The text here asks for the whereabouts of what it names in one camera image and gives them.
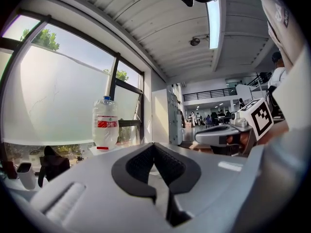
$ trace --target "tree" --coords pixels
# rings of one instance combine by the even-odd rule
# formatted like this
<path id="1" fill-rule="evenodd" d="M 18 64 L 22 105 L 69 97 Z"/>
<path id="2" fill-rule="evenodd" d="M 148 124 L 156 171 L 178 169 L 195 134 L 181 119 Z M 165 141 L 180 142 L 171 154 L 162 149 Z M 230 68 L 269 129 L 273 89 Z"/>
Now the tree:
<path id="1" fill-rule="evenodd" d="M 26 35 L 29 33 L 29 29 L 25 29 L 23 31 L 23 35 L 20 37 L 22 41 Z M 55 42 L 56 34 L 51 33 L 49 29 L 43 29 L 38 33 L 35 38 L 33 39 L 32 43 L 49 48 L 51 50 L 58 50 L 59 43 Z"/>
<path id="2" fill-rule="evenodd" d="M 105 69 L 104 71 L 110 74 L 110 71 L 108 69 Z M 123 70 L 121 70 L 121 71 L 117 70 L 116 77 L 117 77 L 117 79 L 122 80 L 122 81 L 128 80 L 127 72 L 123 71 Z"/>

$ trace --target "black railing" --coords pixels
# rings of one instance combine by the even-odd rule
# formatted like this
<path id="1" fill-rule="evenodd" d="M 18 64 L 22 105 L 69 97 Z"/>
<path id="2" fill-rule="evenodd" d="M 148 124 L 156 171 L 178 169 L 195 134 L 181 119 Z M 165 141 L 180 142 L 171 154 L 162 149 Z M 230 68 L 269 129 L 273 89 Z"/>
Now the black railing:
<path id="1" fill-rule="evenodd" d="M 237 90 L 235 88 L 227 88 L 227 89 L 220 89 L 220 90 L 184 94 L 184 101 L 211 99 L 211 98 L 234 96 L 234 95 L 237 95 Z"/>
<path id="2" fill-rule="evenodd" d="M 266 75 L 261 75 L 258 76 L 257 78 L 255 78 L 253 81 L 251 81 L 250 83 L 248 83 L 248 85 L 250 86 L 257 86 L 258 85 L 258 81 L 260 82 L 260 84 L 266 83 L 269 81 L 269 79 L 271 78 L 272 73 L 266 73 Z"/>

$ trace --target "window pane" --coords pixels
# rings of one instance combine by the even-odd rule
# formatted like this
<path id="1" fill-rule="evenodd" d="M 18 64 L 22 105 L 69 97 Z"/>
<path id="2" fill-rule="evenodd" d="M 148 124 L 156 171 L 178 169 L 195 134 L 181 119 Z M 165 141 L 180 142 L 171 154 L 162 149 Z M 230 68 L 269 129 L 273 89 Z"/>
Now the window pane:
<path id="1" fill-rule="evenodd" d="M 115 101 L 118 103 L 118 119 L 133 120 L 139 94 L 116 86 Z"/>
<path id="2" fill-rule="evenodd" d="M 7 83 L 3 141 L 40 146 L 92 142 L 92 107 L 106 94 L 108 78 L 57 51 L 31 46 Z"/>
<path id="3" fill-rule="evenodd" d="M 38 22 L 39 20 L 31 17 L 18 16 L 9 26 L 7 31 L 4 32 L 2 37 L 20 41 L 21 37 L 25 37 L 27 35 L 24 31 L 32 30 Z"/>
<path id="4" fill-rule="evenodd" d="M 139 126 L 130 126 L 119 128 L 119 137 L 117 145 L 123 148 L 140 144 Z"/>
<path id="5" fill-rule="evenodd" d="M 2 77 L 3 71 L 8 63 L 9 59 L 11 58 L 11 53 L 6 52 L 8 50 L 0 49 L 0 79 Z"/>
<path id="6" fill-rule="evenodd" d="M 66 30 L 48 24 L 32 41 L 48 50 L 57 51 L 108 74 L 114 57 L 99 47 Z"/>
<path id="7" fill-rule="evenodd" d="M 139 89 L 140 75 L 121 61 L 118 63 L 117 79 Z"/>
<path id="8" fill-rule="evenodd" d="M 78 157 L 87 159 L 93 156 L 89 150 L 94 146 L 93 142 L 84 144 L 72 144 L 62 146 L 51 146 L 58 154 L 69 159 L 70 166 L 77 163 Z M 34 171 L 38 172 L 41 168 L 40 157 L 44 156 L 45 146 L 18 145 L 12 143 L 4 144 L 8 160 L 13 161 L 14 165 L 22 162 L 31 162 Z"/>

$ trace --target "black window frame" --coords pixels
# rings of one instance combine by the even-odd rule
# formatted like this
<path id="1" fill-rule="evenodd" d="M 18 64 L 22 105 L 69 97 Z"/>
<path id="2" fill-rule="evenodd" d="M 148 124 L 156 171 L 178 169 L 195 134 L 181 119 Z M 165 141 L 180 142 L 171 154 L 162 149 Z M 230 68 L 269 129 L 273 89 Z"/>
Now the black window frame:
<path id="1" fill-rule="evenodd" d="M 22 41 L 17 41 L 5 37 L 0 37 L 0 49 L 6 49 L 9 51 L 13 51 L 12 56 L 10 60 L 8 61 L 1 80 L 0 80 L 0 117 L 2 117 L 2 103 L 4 99 L 4 91 L 5 87 L 9 78 L 9 75 L 14 68 L 15 63 L 19 62 L 21 57 L 23 57 L 23 54 L 25 53 L 25 50 L 27 49 L 27 46 L 30 45 L 34 37 L 42 30 L 44 27 L 48 24 L 51 24 L 53 26 L 56 26 L 58 28 L 61 28 L 63 30 L 66 30 L 84 40 L 87 42 L 92 43 L 93 45 L 97 46 L 98 48 L 102 49 L 103 51 L 109 53 L 112 55 L 114 59 L 114 63 L 111 69 L 111 74 L 110 74 L 110 83 L 111 85 L 108 86 L 108 94 L 111 97 L 111 100 L 114 100 L 115 96 L 115 89 L 116 86 L 120 86 L 124 89 L 127 89 L 129 91 L 135 92 L 139 94 L 139 104 L 140 104 L 140 120 L 119 120 L 119 127 L 129 127 L 129 126 L 139 126 L 139 141 L 143 142 L 144 140 L 144 72 L 140 71 L 135 65 L 124 59 L 120 53 L 113 51 L 111 48 L 106 46 L 105 44 L 99 42 L 98 40 L 94 39 L 93 37 L 89 36 L 88 34 L 66 24 L 61 21 L 58 21 L 54 18 L 52 18 L 51 15 L 42 15 L 39 13 L 35 13 L 32 11 L 27 11 L 27 10 L 18 10 L 15 17 L 10 18 L 10 22 L 7 24 L 8 27 L 15 21 L 15 19 L 18 16 L 27 16 L 31 17 L 34 19 L 39 20 L 39 22 L 33 27 L 33 29 L 27 34 L 27 36 L 22 40 Z M 116 75 L 117 75 L 117 69 L 118 69 L 118 63 L 119 61 L 123 62 L 126 64 L 129 68 L 134 70 L 136 73 L 140 75 L 140 88 L 138 89 L 122 80 L 119 80 Z M 0 135 L 2 135 L 2 127 L 3 125 L 1 124 L 0 126 Z M 1 138 L 1 143 L 0 143 L 0 160 L 7 161 L 7 154 L 4 146 L 4 142 L 2 141 Z"/>

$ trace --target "large clear bottle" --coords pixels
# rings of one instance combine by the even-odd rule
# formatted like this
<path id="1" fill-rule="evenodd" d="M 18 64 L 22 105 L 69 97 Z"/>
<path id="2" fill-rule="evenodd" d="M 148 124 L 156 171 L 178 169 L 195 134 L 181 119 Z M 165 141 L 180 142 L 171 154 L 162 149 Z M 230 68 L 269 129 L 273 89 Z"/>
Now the large clear bottle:
<path id="1" fill-rule="evenodd" d="M 98 150 L 111 150 L 116 146 L 119 136 L 118 105 L 109 96 L 94 102 L 93 140 Z"/>

